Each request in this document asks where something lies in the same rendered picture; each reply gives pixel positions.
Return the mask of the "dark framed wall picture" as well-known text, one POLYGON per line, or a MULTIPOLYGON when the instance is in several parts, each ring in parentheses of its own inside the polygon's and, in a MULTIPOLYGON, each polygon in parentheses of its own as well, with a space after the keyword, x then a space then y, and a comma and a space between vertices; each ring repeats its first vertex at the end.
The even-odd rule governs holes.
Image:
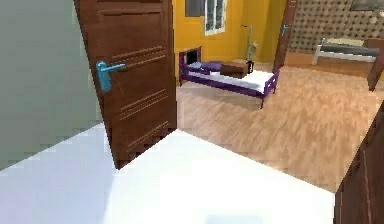
POLYGON ((350 11, 384 11, 384 0, 352 0, 350 11))

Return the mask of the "brown wooden cupboard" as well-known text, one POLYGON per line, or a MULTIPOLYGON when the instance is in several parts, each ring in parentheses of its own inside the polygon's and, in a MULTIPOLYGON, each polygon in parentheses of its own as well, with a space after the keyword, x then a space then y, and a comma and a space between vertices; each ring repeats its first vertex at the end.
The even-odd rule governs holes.
POLYGON ((333 224, 384 224, 384 100, 335 193, 333 224))

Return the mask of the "brown wooden furniture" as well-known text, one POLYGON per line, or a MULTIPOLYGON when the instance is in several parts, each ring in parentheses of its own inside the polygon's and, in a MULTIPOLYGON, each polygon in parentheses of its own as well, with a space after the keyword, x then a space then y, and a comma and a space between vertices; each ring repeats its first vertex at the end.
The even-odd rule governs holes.
POLYGON ((374 91, 384 71, 384 38, 368 38, 364 45, 368 48, 379 49, 379 55, 374 60, 372 69, 367 76, 369 90, 374 91))

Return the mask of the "purple pillow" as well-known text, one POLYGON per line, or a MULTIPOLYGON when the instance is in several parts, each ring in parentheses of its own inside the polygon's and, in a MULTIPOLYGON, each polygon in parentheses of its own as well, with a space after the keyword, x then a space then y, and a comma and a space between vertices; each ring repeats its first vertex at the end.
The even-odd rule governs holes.
POLYGON ((201 68, 210 72, 219 72, 222 66, 221 61, 203 62, 201 68))

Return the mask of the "brown wooden box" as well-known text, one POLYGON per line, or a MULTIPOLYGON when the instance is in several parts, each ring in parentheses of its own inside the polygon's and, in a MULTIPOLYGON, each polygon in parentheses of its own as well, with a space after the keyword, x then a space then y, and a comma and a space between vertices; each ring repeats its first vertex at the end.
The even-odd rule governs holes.
POLYGON ((223 62, 220 73, 234 78, 243 78, 248 74, 248 64, 245 61, 223 62))

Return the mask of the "brown narrow room door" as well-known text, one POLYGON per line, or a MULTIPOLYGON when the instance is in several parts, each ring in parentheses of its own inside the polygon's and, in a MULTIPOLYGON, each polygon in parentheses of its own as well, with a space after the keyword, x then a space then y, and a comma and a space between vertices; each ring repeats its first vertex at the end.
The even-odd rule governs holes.
POLYGON ((286 52, 289 46, 290 41, 290 33, 292 28, 292 23, 294 21, 295 11, 297 6, 297 0, 286 0, 284 16, 281 22, 281 26, 283 24, 289 25, 290 28, 286 31, 285 35, 282 37, 279 32, 278 44, 275 53, 274 64, 272 68, 272 72, 277 72, 281 67, 284 66, 286 52))

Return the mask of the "white frame grey bed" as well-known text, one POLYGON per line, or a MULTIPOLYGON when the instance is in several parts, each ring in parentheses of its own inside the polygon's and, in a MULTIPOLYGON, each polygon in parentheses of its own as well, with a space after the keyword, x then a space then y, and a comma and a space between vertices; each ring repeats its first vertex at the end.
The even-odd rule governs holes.
POLYGON ((316 47, 312 64, 316 65, 319 57, 374 62, 378 56, 379 49, 366 47, 364 40, 322 38, 316 47))

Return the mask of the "potted house plant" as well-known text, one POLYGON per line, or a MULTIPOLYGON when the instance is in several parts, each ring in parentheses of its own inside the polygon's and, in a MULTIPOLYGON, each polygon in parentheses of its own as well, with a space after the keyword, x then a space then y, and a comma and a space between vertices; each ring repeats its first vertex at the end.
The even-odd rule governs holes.
POLYGON ((258 45, 252 40, 253 27, 250 24, 242 24, 242 27, 249 29, 247 37, 246 64, 248 66, 248 73, 252 73, 254 69, 253 55, 255 54, 258 45))

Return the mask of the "white frame window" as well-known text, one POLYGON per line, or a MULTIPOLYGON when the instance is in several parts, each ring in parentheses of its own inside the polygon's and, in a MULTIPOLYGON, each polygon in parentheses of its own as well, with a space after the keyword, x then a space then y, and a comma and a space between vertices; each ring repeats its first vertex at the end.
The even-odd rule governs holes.
POLYGON ((204 0, 204 35, 225 31, 227 0, 204 0))

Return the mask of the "brown wooden room door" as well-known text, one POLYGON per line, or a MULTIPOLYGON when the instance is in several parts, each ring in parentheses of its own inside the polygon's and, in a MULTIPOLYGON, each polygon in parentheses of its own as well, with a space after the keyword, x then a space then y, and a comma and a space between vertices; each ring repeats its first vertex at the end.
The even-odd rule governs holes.
POLYGON ((177 129, 172 0, 73 0, 114 166, 177 129), (110 72, 103 92, 96 63, 110 72))

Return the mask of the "purple frame bed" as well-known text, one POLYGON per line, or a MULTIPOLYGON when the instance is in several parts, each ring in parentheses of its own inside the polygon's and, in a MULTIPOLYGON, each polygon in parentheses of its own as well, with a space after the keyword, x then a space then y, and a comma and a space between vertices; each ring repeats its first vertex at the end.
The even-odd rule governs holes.
POLYGON ((244 78, 235 78, 202 68, 202 47, 181 51, 178 56, 179 82, 190 81, 217 89, 236 92, 255 97, 261 100, 260 108, 263 108, 264 100, 270 93, 275 93, 279 71, 264 72, 254 70, 244 78))

